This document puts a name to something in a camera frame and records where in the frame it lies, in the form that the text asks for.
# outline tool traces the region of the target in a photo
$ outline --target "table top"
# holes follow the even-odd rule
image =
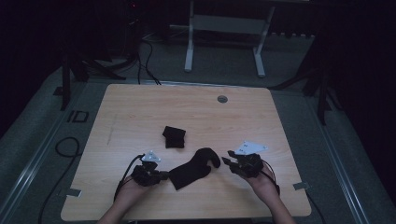
[[[220,103],[220,95],[228,101]],[[184,148],[165,148],[165,126],[186,131]],[[227,151],[244,141],[268,147],[259,154],[275,171],[281,199],[293,216],[308,216],[311,207],[305,191],[293,187],[301,178],[267,89],[109,85],[71,186],[80,189],[81,195],[67,197],[62,219],[98,220],[112,204],[123,173],[137,155],[153,150],[162,159],[157,170],[170,171],[202,147],[230,158]],[[208,176],[180,190],[170,180],[162,181],[125,218],[269,216],[268,207],[248,183],[221,163],[219,169],[212,167]]]

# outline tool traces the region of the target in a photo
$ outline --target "black fabric piece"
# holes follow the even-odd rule
[[[213,166],[220,167],[218,154],[210,147],[198,149],[192,159],[169,172],[169,178],[175,186],[175,189],[181,189],[194,182],[197,179],[209,175],[211,167],[207,165],[212,161]]]
[[[166,126],[163,131],[163,136],[166,138],[165,147],[184,148],[184,135],[186,131],[178,128]]]
[[[165,141],[165,147],[178,147],[178,148],[184,148],[184,140],[167,140]]]

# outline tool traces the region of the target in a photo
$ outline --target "black glove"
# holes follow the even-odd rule
[[[192,159],[178,166],[169,172],[169,178],[175,186],[175,189],[186,187],[197,179],[207,176],[211,167],[207,165],[208,161],[212,161],[216,168],[220,167],[220,159],[218,154],[210,147],[198,149]]]

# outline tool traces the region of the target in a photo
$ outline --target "hand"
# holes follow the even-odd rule
[[[264,167],[262,171],[274,178],[274,175],[268,168],[267,164],[263,162]],[[257,197],[262,200],[270,209],[276,224],[294,224],[288,208],[283,204],[279,195],[277,194],[276,187],[268,176],[259,174],[256,178],[244,178],[249,185],[253,188],[254,193]]]
[[[111,205],[107,212],[98,221],[100,224],[118,224],[132,206],[145,194],[151,187],[138,185],[130,176],[125,178],[124,185],[121,187],[116,201]]]
[[[274,179],[273,173],[268,168],[265,162],[262,163],[262,171]],[[279,200],[279,195],[276,191],[276,187],[273,182],[268,178],[268,176],[259,174],[256,178],[244,178],[249,185],[253,188],[254,193],[262,200],[264,203],[271,203],[273,200]]]

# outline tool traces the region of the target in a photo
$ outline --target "gray floor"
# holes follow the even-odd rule
[[[163,84],[177,82],[262,88],[293,77],[312,43],[312,38],[287,39],[283,36],[269,36],[262,53],[266,69],[266,77],[262,78],[256,75],[250,48],[221,44],[214,47],[212,43],[201,39],[195,47],[192,72],[185,73],[184,35],[175,36],[169,43],[157,42],[155,35],[147,37],[147,40],[153,45],[149,70]],[[146,59],[149,54],[148,45],[142,45],[141,54],[142,59]],[[136,66],[119,71],[119,74],[127,77],[127,80],[117,81],[118,83],[136,83]],[[144,72],[142,78],[148,78]],[[115,82],[94,75],[88,83],[73,82],[73,101],[64,112],[59,110],[61,98],[52,95],[55,88],[61,85],[60,71],[49,76],[43,83],[22,115],[0,141],[1,202],[12,201],[15,205],[15,209],[8,209],[9,215],[12,215],[7,219],[9,223],[37,221],[41,205],[70,162],[70,159],[56,154],[56,143],[73,136],[80,142],[80,151],[83,150],[106,86]],[[326,112],[327,126],[321,126],[315,116],[317,98],[302,96],[303,85],[302,81],[283,91],[272,93],[302,180],[310,186],[307,192],[318,205],[327,223],[396,223],[396,209],[382,188],[346,115],[330,103],[332,110]],[[67,122],[71,110],[89,111],[88,121]],[[62,149],[68,154],[73,154],[75,148],[76,145],[71,141],[62,145]],[[23,172],[27,172],[24,168],[35,153],[42,153],[43,161],[37,163],[40,169],[27,178],[27,184],[32,180],[30,188],[18,191],[22,197],[10,196],[15,194],[17,180]],[[64,223],[60,218],[65,199],[62,190],[70,186],[77,166],[78,160],[50,197],[43,223]],[[297,217],[296,220],[299,223],[321,223],[318,211],[313,205],[309,217]],[[253,221],[270,219],[199,220],[190,223],[236,224]]]

